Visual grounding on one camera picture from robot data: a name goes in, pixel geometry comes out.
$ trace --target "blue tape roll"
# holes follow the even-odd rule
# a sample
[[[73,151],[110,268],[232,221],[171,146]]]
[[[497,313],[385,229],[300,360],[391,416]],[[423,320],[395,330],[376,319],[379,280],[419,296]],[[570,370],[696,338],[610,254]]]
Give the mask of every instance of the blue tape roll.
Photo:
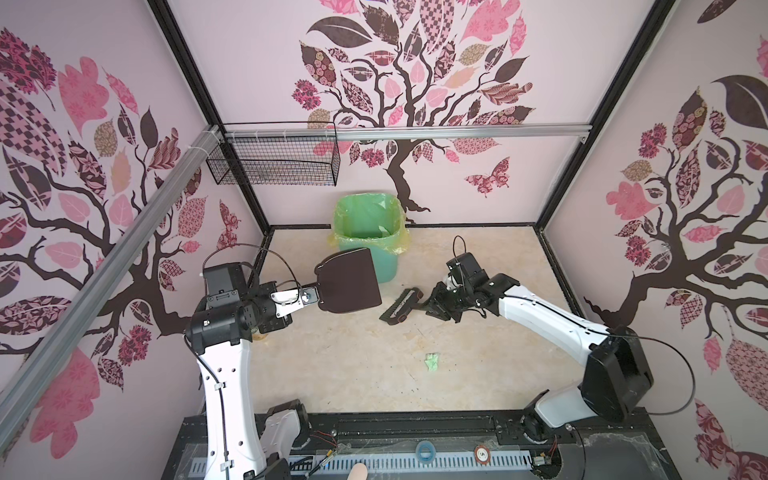
[[[429,440],[422,440],[416,446],[416,460],[421,463],[431,463],[435,459],[436,453],[435,446]]]

